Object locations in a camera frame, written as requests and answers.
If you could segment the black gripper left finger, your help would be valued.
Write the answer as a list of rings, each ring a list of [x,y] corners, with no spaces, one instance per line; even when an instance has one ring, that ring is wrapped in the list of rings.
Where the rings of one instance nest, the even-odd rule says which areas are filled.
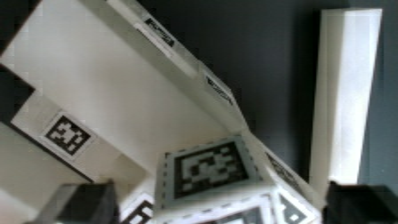
[[[120,224],[114,183],[65,184],[27,224]]]

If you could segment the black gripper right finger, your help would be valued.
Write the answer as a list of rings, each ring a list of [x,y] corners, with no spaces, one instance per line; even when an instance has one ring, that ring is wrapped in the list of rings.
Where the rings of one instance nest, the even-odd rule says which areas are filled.
[[[386,185],[331,182],[324,224],[398,224],[398,195]]]

